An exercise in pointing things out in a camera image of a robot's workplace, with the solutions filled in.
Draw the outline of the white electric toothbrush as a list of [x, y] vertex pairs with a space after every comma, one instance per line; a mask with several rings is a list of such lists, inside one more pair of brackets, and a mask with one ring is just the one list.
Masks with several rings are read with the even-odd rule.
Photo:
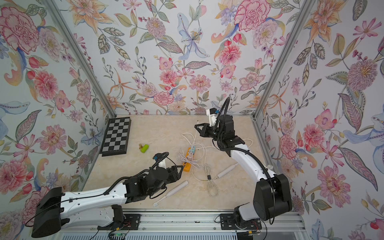
[[178, 185], [177, 187], [173, 188], [172, 190], [170, 190], [164, 197], [162, 197], [160, 200], [158, 200], [157, 202], [155, 202], [153, 204], [154, 207], [157, 207], [159, 205], [159, 203], [163, 200], [165, 200], [166, 198], [169, 198], [171, 196], [173, 196], [174, 194], [178, 193], [179, 191], [181, 191], [183, 188], [185, 188], [186, 186], [189, 185], [189, 182], [188, 181], [184, 181], [183, 183], [181, 183], [180, 185]]
[[222, 177], [224, 177], [225, 175], [230, 173], [232, 170], [234, 170], [237, 167], [237, 165], [238, 164], [233, 164], [233, 165], [227, 167], [225, 170], [218, 173], [217, 176], [215, 177], [215, 179], [221, 179]]

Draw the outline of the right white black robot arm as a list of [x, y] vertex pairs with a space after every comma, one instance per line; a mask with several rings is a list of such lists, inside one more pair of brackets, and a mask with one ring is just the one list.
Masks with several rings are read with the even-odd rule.
[[195, 125], [203, 138], [211, 138], [217, 148], [227, 153], [256, 184], [253, 201], [235, 208], [238, 222], [260, 219], [274, 221], [275, 217], [292, 210], [292, 198], [288, 178], [268, 169], [254, 154], [245, 141], [235, 134], [233, 117], [208, 111], [209, 122]]

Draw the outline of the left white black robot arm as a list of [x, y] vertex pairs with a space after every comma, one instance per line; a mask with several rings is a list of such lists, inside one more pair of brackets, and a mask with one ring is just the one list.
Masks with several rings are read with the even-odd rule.
[[160, 196], [168, 184], [181, 179], [182, 172], [183, 166], [156, 166], [132, 177], [121, 177], [109, 188], [65, 193], [60, 187], [53, 188], [36, 206], [31, 219], [32, 237], [43, 238], [80, 225], [117, 229], [124, 224], [122, 205]]

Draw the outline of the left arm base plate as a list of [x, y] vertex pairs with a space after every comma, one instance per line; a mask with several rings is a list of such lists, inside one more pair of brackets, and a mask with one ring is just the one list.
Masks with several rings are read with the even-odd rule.
[[112, 231], [112, 230], [127, 230], [127, 231], [132, 231], [132, 230], [138, 230], [139, 224], [141, 220], [141, 215], [140, 214], [123, 214], [122, 218], [119, 218], [117, 220], [113, 220], [111, 224], [109, 224], [106, 227], [97, 227], [97, 230], [102, 230], [102, 231]]

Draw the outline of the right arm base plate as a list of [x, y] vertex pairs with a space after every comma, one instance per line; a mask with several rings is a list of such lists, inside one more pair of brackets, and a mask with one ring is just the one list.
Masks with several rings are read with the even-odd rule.
[[220, 214], [219, 223], [222, 230], [262, 230], [262, 223], [259, 219], [243, 220], [240, 216], [232, 214]]

